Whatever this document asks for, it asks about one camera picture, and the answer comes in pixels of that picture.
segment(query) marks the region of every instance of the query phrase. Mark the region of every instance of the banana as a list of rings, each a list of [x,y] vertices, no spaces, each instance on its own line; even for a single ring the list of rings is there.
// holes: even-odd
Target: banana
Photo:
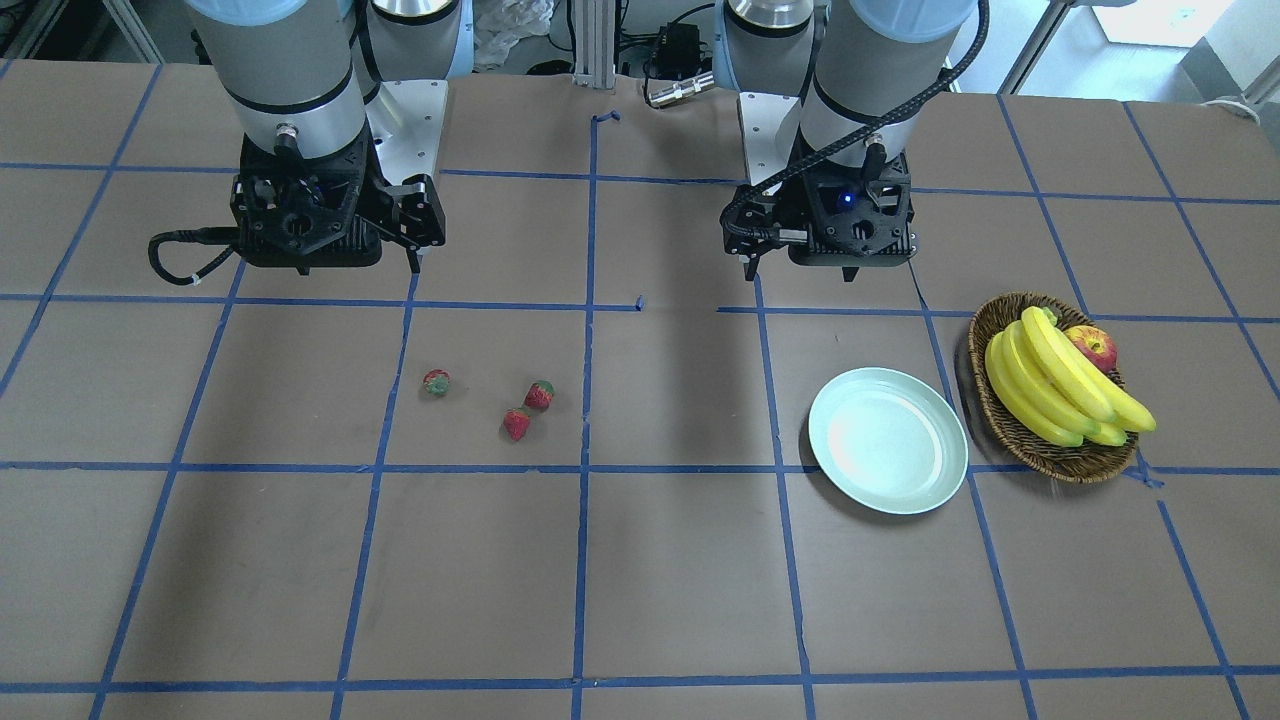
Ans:
[[[1098,445],[1108,445],[1111,447],[1120,447],[1121,445],[1129,442],[1129,436],[1126,436],[1120,425],[1115,423],[1100,423],[1098,432],[1085,433],[1084,437]]]
[[[1103,395],[1103,388],[1098,387],[1097,379],[1087,374],[1075,360],[1084,360],[1084,364],[1094,373],[1103,379],[1106,377],[1097,368],[1093,368],[1087,357],[1080,355],[1080,351],[1071,345],[1071,341],[1066,340],[1062,331],[1050,324],[1043,310],[1034,306],[1023,310],[1023,331],[1033,360],[1039,363],[1044,374],[1053,380],[1053,384],[1073,405],[1100,423],[1115,421],[1115,407]],[[1107,380],[1107,384],[1115,387],[1111,380]]]
[[[1147,406],[1134,400],[1132,395],[1120,389],[1120,386],[1111,382],[1111,378],[1102,374],[1102,370],[1093,366],[1089,359],[1082,352],[1076,352],[1073,357],[1080,372],[1088,377],[1102,395],[1106,396],[1107,402],[1116,411],[1115,423],[1126,430],[1135,433],[1149,433],[1156,429],[1156,418],[1147,410]]]
[[[1010,323],[1001,334],[1004,336],[1001,351],[1005,359],[1005,377],[1042,415],[1055,425],[1085,437],[1101,430],[1097,420],[1076,410],[1057,388],[1050,384],[1044,373],[1030,359],[1025,357],[1027,338],[1021,320]]]
[[[1079,447],[1084,445],[1084,436],[1055,425],[1009,382],[1005,377],[1006,365],[1004,354],[1001,352],[1004,346],[1002,337],[1004,331],[996,333],[996,337],[987,343],[987,379],[991,380],[991,387],[995,388],[1000,402],[1004,404],[1019,423],[1027,425],[1027,429],[1046,442],[1060,447]]]

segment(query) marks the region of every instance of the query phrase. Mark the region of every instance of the apple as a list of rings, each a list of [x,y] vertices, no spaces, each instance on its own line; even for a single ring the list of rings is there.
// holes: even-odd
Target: apple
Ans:
[[[1066,329],[1066,338],[1076,347],[1093,366],[1110,373],[1116,368],[1116,343],[1102,328],[1092,325],[1075,325]]]

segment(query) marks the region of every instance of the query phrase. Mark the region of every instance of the round plate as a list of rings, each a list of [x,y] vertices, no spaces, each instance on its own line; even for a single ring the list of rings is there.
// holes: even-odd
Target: round plate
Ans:
[[[911,515],[960,489],[969,443],[933,388],[887,368],[859,368],[826,384],[809,410],[818,465],[849,497]]]

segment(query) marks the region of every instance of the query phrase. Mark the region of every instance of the fruit basket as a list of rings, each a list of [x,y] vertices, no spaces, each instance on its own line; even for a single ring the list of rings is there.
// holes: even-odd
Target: fruit basket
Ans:
[[[987,343],[1030,306],[1052,307],[1059,315],[1057,327],[1062,331],[1074,325],[1093,325],[1084,313],[1047,295],[1011,292],[987,301],[974,313],[969,323],[969,360],[973,363],[982,414],[1000,443],[1032,469],[1068,483],[1097,483],[1111,479],[1133,464],[1138,450],[1137,433],[1126,433],[1129,439],[1120,447],[1107,447],[1089,441],[1080,447],[1059,447],[1041,439],[1018,421],[991,387],[984,357]],[[1107,377],[1124,388],[1124,378],[1119,369],[1107,373]]]

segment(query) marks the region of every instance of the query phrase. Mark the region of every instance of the red strawberry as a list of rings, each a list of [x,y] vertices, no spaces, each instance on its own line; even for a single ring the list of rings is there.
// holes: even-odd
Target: red strawberry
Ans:
[[[512,407],[507,410],[507,414],[502,418],[502,427],[507,429],[507,434],[511,439],[520,441],[529,432],[529,423],[532,419],[529,416],[529,411],[524,407]]]
[[[525,406],[547,410],[550,407],[553,397],[556,397],[556,388],[552,387],[552,383],[538,380],[529,387],[529,392],[525,395]]]
[[[443,397],[444,393],[449,392],[449,374],[444,370],[435,369],[422,378],[422,388],[426,392],[434,395],[435,397]]]

